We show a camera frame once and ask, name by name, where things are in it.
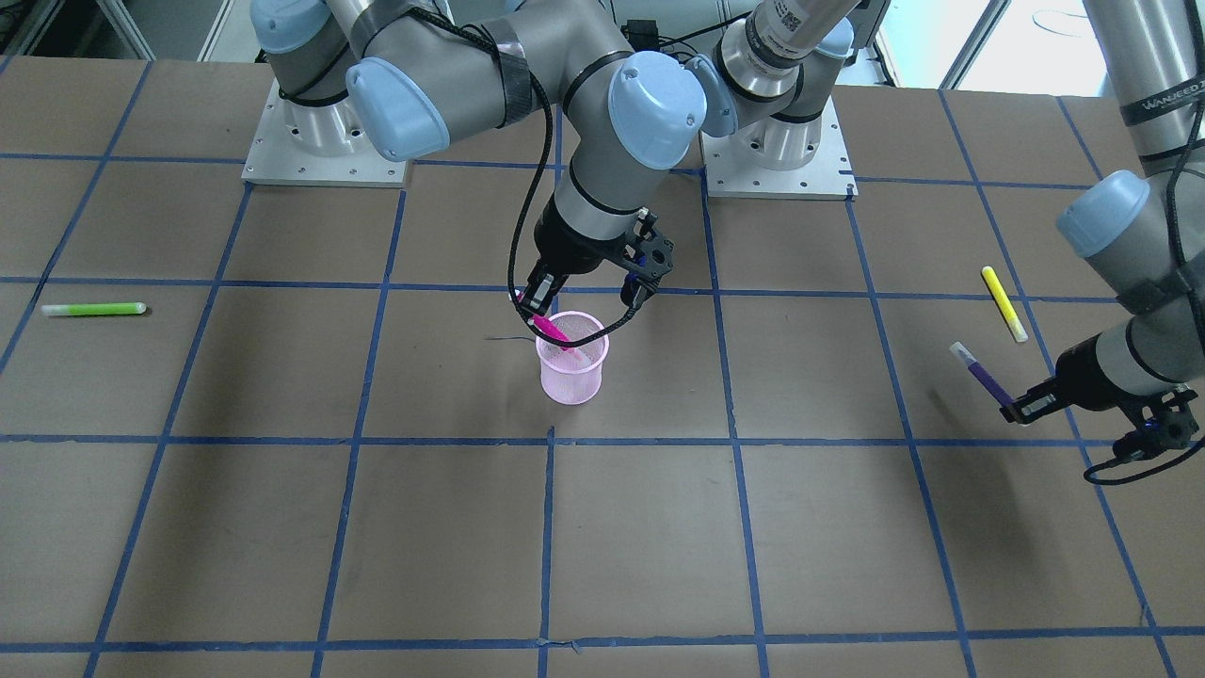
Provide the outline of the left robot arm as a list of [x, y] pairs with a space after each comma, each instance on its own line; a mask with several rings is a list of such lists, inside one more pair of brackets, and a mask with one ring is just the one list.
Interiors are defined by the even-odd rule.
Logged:
[[1203, 5], [1087, 1], [1084, 12], [1142, 172], [1103, 177], [1057, 228], [1128, 320], [1064, 350], [1024, 395], [972, 373], [1017, 425], [1070, 407], [1123, 412], [1131, 430], [1084, 472], [1101, 485], [1105, 468], [1203, 449], [1191, 412], [1191, 381], [1203, 377]]

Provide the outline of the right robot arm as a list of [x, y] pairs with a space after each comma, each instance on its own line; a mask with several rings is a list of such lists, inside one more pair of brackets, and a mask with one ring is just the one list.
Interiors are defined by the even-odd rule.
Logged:
[[537, 216], [521, 313], [543, 316], [602, 263], [625, 270], [635, 312], [674, 267], [649, 197], [690, 149], [706, 94], [675, 57], [631, 51], [596, 2], [513, 1], [459, 26], [439, 1], [254, 1], [249, 24], [276, 82], [268, 146], [296, 154], [288, 182], [313, 160], [408, 163], [559, 106], [578, 146]]

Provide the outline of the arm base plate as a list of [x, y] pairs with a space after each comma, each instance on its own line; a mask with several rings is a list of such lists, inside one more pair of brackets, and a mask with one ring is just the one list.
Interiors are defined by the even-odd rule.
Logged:
[[254, 185], [404, 188], [410, 163], [380, 157], [348, 99], [323, 107], [287, 102], [276, 79], [241, 179]]
[[831, 99], [815, 120], [759, 120], [700, 141], [711, 197], [846, 201], [860, 193]]

